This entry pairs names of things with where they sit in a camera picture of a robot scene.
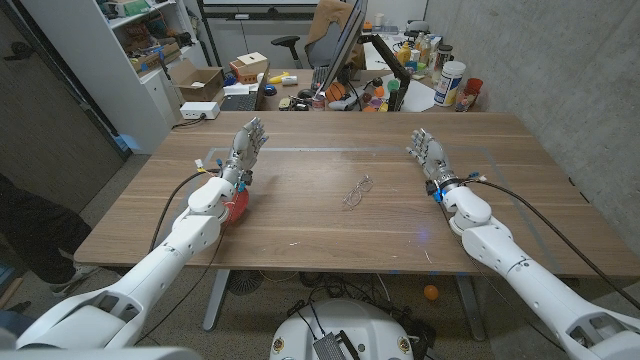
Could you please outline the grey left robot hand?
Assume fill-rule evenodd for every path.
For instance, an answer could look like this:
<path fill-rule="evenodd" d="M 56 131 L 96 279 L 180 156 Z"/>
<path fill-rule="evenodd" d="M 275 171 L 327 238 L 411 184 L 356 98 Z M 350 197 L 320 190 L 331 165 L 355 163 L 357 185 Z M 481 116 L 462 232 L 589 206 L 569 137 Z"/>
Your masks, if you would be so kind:
<path fill-rule="evenodd" d="M 257 162 L 259 151 L 268 139 L 259 117 L 246 123 L 234 136 L 221 177 L 234 185 L 239 184 Z"/>

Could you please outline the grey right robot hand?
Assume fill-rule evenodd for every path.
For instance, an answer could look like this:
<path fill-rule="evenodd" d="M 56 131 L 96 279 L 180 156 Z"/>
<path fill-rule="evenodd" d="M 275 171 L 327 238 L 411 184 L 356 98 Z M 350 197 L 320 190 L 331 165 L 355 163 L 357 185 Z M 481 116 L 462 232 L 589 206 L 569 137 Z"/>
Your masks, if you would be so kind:
<path fill-rule="evenodd" d="M 406 150 L 422 168 L 429 195 L 444 196 L 460 185 L 441 143 L 432 134 L 424 129 L 414 130 Z"/>

